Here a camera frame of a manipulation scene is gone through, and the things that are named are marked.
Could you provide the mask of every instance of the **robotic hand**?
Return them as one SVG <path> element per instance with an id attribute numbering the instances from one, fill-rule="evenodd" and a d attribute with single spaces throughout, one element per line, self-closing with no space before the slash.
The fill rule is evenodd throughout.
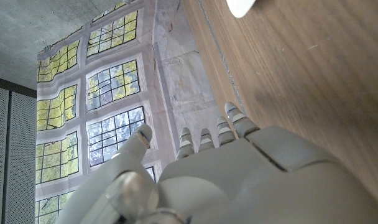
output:
<path id="1" fill-rule="evenodd" d="M 218 141 L 183 128 L 177 161 L 154 183 L 141 165 L 144 124 L 62 210 L 57 223 L 378 223 L 378 203 L 332 155 L 278 127 L 259 129 L 228 102 Z"/>

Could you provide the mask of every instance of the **green foliage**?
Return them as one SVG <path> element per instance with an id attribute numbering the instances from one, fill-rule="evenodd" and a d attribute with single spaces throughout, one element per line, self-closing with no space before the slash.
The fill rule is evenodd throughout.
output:
<path id="1" fill-rule="evenodd" d="M 39 218 L 39 224 L 54 224 L 57 221 L 58 212 L 53 212 Z"/>
<path id="2" fill-rule="evenodd" d="M 42 182 L 55 180 L 59 178 L 59 166 L 43 169 Z"/>
<path id="3" fill-rule="evenodd" d="M 58 211 L 58 196 L 40 201 L 40 215 Z"/>
<path id="4" fill-rule="evenodd" d="M 49 155 L 49 154 L 54 154 L 54 153 L 60 152 L 61 142 L 60 141 L 55 141 L 53 144 L 52 143 L 47 143 L 47 144 L 45 144 L 44 149 L 45 149 L 45 151 L 44 151 L 45 155 Z"/>

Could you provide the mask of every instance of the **wooden table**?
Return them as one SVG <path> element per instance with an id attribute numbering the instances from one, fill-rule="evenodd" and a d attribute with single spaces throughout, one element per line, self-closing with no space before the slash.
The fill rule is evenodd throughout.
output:
<path id="1" fill-rule="evenodd" d="M 200 2 L 182 1 L 221 112 L 239 104 L 228 69 L 261 128 L 329 150 L 378 199 L 378 1 L 257 0 L 242 19 Z"/>

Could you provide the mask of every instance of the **window pane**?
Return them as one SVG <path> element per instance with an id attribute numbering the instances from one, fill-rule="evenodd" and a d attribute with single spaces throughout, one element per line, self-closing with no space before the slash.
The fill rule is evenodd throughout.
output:
<path id="1" fill-rule="evenodd" d="M 50 180 L 56 180 L 60 177 L 60 167 L 50 167 L 42 170 L 41 182 L 47 182 Z"/>
<path id="2" fill-rule="evenodd" d="M 117 128 L 119 128 L 121 126 L 128 125 L 129 124 L 128 113 L 125 112 L 125 113 L 121 113 L 119 115 L 116 115 L 114 117 L 114 121 L 116 122 L 116 127 Z"/>
<path id="3" fill-rule="evenodd" d="M 110 160 L 116 151 L 117 151 L 117 145 L 116 144 L 105 147 L 103 149 L 103 159 L 105 161 Z"/>
<path id="4" fill-rule="evenodd" d="M 49 105 L 48 108 L 41 109 L 37 113 L 38 131 L 60 128 L 65 124 L 65 121 L 76 116 L 76 89 L 77 85 L 73 85 L 61 90 L 54 99 L 37 102 L 38 108 Z"/>
<path id="5" fill-rule="evenodd" d="M 102 148 L 102 141 L 90 145 L 90 151 L 95 151 L 100 148 Z"/>
<path id="6" fill-rule="evenodd" d="M 116 137 L 114 136 L 114 137 L 103 140 L 103 147 L 110 146 L 111 144 L 115 144 L 115 143 L 117 143 L 117 141 L 116 141 Z"/>
<path id="7" fill-rule="evenodd" d="M 102 134 L 102 139 L 108 139 L 108 138 L 115 136 L 115 135 L 116 135 L 116 132 L 115 132 L 115 130 L 113 130 L 113 131 L 110 131 L 108 133 Z"/>
<path id="8" fill-rule="evenodd" d="M 115 47 L 135 38 L 137 27 L 137 11 L 132 12 L 100 29 L 94 30 L 88 40 L 87 56 Z"/>
<path id="9" fill-rule="evenodd" d="M 74 43 L 65 45 L 61 47 L 54 56 L 41 60 L 39 63 L 37 81 L 52 81 L 56 74 L 76 65 L 77 48 L 79 42 L 80 40 L 76 40 Z"/>
<path id="10" fill-rule="evenodd" d="M 129 126 L 124 126 L 116 130 L 117 132 L 117 141 L 126 140 L 131 133 L 129 132 Z"/>
<path id="11" fill-rule="evenodd" d="M 102 149 L 93 151 L 90 153 L 90 164 L 91 166 L 98 165 L 103 162 Z"/>
<path id="12" fill-rule="evenodd" d="M 63 164 L 68 164 L 71 160 L 78 160 L 77 133 L 71 133 L 65 139 L 55 142 L 48 142 L 36 146 L 36 176 L 35 184 L 41 184 L 51 180 L 56 180 L 72 174 L 70 170 L 63 170 Z M 78 163 L 74 172 L 78 172 Z"/>
<path id="13" fill-rule="evenodd" d="M 35 220 L 40 223 L 52 224 L 56 222 L 58 212 L 64 208 L 73 192 L 57 195 L 35 202 Z"/>
<path id="14" fill-rule="evenodd" d="M 139 107 L 89 125 L 87 128 L 90 135 L 90 165 L 95 166 L 109 160 L 134 129 L 144 123 L 143 107 Z M 93 128 L 96 126 L 98 129 L 99 124 L 101 130 L 94 133 Z"/>
<path id="15" fill-rule="evenodd" d="M 103 70 L 87 80 L 87 109 L 99 108 L 140 90 L 136 60 Z"/>
<path id="16" fill-rule="evenodd" d="M 137 92 L 139 92 L 138 81 L 126 85 L 126 95 L 131 95 Z"/>
<path id="17" fill-rule="evenodd" d="M 101 95 L 101 106 L 112 102 L 112 93 L 109 91 Z"/>
<path id="18" fill-rule="evenodd" d="M 130 110 L 128 112 L 128 115 L 131 124 L 144 119 L 144 112 L 142 110 L 142 107 Z"/>
<path id="19" fill-rule="evenodd" d="M 114 130 L 114 119 L 109 118 L 102 121 L 102 132 L 112 131 Z"/>
<path id="20" fill-rule="evenodd" d="M 154 168 L 153 167 L 149 167 L 149 168 L 146 168 L 146 171 L 149 173 L 149 175 L 152 177 L 153 181 L 156 182 L 156 177 L 154 175 Z"/>
<path id="21" fill-rule="evenodd" d="M 40 215 L 44 215 L 58 210 L 58 197 L 52 197 L 40 201 Z"/>
<path id="22" fill-rule="evenodd" d="M 53 212 L 39 217 L 39 224 L 51 224 L 55 223 L 58 218 L 58 212 Z"/>
<path id="23" fill-rule="evenodd" d="M 88 133 L 90 134 L 90 138 L 97 136 L 102 133 L 102 124 L 95 123 L 88 126 Z"/>
<path id="24" fill-rule="evenodd" d="M 145 121 L 138 121 L 131 125 L 131 133 L 133 133 L 139 126 L 143 125 Z"/>

